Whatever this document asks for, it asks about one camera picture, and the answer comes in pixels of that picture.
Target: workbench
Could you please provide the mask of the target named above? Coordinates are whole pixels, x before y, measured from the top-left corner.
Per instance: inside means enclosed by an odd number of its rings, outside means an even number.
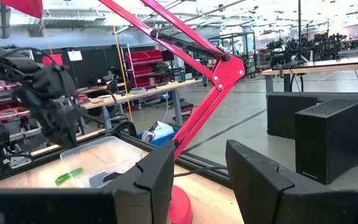
[[[87,138],[97,135],[100,131],[81,136]],[[41,149],[38,153],[54,150],[57,146]],[[0,188],[56,188],[73,187],[71,180],[66,180],[59,186],[55,179],[66,173],[67,168],[60,159],[54,160],[31,170],[0,180]],[[175,173],[181,174],[188,170],[175,165]],[[197,174],[176,177],[174,184],[181,187],[191,200],[193,208],[193,224],[232,224],[243,223],[234,192],[222,185],[205,179]]]
[[[305,63],[300,67],[283,69],[281,78],[284,79],[284,92],[274,92],[273,78],[280,76],[280,70],[266,70],[262,72],[265,77],[266,95],[272,96],[300,96],[298,92],[290,92],[291,74],[299,73],[318,73],[318,72],[336,72],[355,70],[358,72],[358,58],[349,58],[341,60],[328,60],[323,62]],[[316,97],[318,101],[328,101],[333,99],[358,100],[358,93],[326,93],[326,92],[303,92],[302,96]]]
[[[131,101],[131,100],[137,100],[139,98],[144,98],[146,96],[153,96],[153,95],[157,95],[157,94],[161,94],[163,92],[172,92],[172,97],[173,97],[173,108],[175,111],[175,116],[178,118],[176,120],[177,122],[177,126],[182,126],[183,125],[183,120],[181,117],[181,111],[180,111],[180,97],[179,97],[179,92],[178,92],[178,88],[184,87],[184,86],[188,86],[188,85],[192,85],[192,84],[196,84],[196,83],[200,83],[201,80],[187,80],[185,82],[181,82],[179,83],[178,81],[175,82],[171,82],[168,85],[164,85],[164,86],[158,86],[156,90],[150,90],[150,91],[146,91],[145,93],[140,93],[140,94],[131,94],[128,93],[126,96],[120,96],[120,95],[114,95],[117,99],[117,103],[119,104],[121,113],[123,114],[123,110],[122,110],[122,102],[126,102],[127,100]],[[92,89],[91,91],[96,91],[96,90],[100,90],[103,86],[98,87],[98,89]],[[97,108],[97,107],[102,107],[102,117],[103,117],[103,121],[104,121],[104,127],[106,127],[106,129],[110,129],[111,128],[111,122],[110,122],[110,116],[107,110],[107,106],[112,106],[114,105],[114,100],[112,98],[95,98],[92,99],[91,102],[89,103],[85,103],[82,104],[81,106],[85,109],[92,109],[92,108]]]

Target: red desk lamp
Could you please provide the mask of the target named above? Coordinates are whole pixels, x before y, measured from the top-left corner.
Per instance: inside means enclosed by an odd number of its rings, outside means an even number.
[[[237,58],[236,56],[221,52],[215,45],[207,41],[203,36],[199,35],[199,33],[190,28],[183,21],[179,20],[154,0],[141,1],[169,23],[174,25],[177,29],[192,38],[197,44],[151,29],[148,25],[144,24],[112,0],[99,1],[211,80],[213,85],[212,90],[173,137],[173,140],[176,143],[175,158],[177,158],[193,139],[198,130],[200,130],[202,125],[204,125],[209,116],[211,116],[212,112],[222,102],[223,98],[229,93],[230,89],[236,84],[238,79],[246,74],[244,63],[242,59]],[[212,71],[208,70],[204,65],[194,60],[181,49],[214,57],[217,60],[215,67]],[[189,197],[177,186],[173,186],[172,188],[172,199],[168,216],[171,223],[191,223],[193,214]]]

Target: ceiling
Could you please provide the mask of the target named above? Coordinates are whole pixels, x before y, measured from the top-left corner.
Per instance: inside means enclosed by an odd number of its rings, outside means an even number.
[[[153,11],[139,0],[115,0],[138,18]],[[180,0],[158,1],[163,6],[174,4],[170,11],[186,24],[195,27],[218,27],[225,30],[241,31],[250,27],[257,38],[264,38],[267,32],[281,30],[288,34],[298,25],[298,0]],[[233,4],[217,11],[219,6]],[[358,2],[354,0],[301,0],[302,24],[309,24],[310,29],[326,29],[326,22],[336,26],[358,24]],[[145,20],[150,27],[180,34],[161,17],[154,16]],[[129,25],[97,0],[44,0],[44,23],[46,28],[80,28],[97,27],[111,30],[112,25],[119,28]],[[39,19],[12,10],[11,27],[40,27]]]

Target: clear plastic bin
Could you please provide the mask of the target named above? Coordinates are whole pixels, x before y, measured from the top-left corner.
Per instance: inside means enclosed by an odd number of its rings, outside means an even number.
[[[101,138],[60,154],[66,172],[82,168],[71,177],[75,187],[101,187],[110,174],[123,174],[142,159],[142,150],[114,136]]]

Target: yellow cable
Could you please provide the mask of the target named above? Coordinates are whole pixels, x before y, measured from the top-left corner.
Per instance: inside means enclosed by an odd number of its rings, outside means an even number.
[[[134,122],[134,121],[132,120],[131,104],[129,103],[129,98],[128,98],[127,82],[126,82],[125,74],[124,74],[124,66],[123,66],[122,60],[121,60],[121,52],[120,52],[120,50],[119,50],[119,43],[118,43],[118,38],[117,38],[117,34],[116,34],[116,26],[113,25],[112,28],[113,28],[113,30],[114,30],[114,36],[116,37],[117,52],[118,52],[119,63],[120,63],[120,66],[121,66],[122,78],[124,79],[124,86],[125,86],[125,93],[126,93],[126,96],[127,96],[129,117],[131,118],[131,122]]]
[[[44,28],[45,31],[45,37],[47,38],[47,43],[49,46],[49,50],[50,50],[50,54],[52,55],[52,48],[50,47],[50,42],[49,42],[49,38],[48,38],[48,34],[47,34],[47,29],[45,28],[45,24],[44,24],[44,20],[41,18],[41,23],[42,23],[42,27]]]

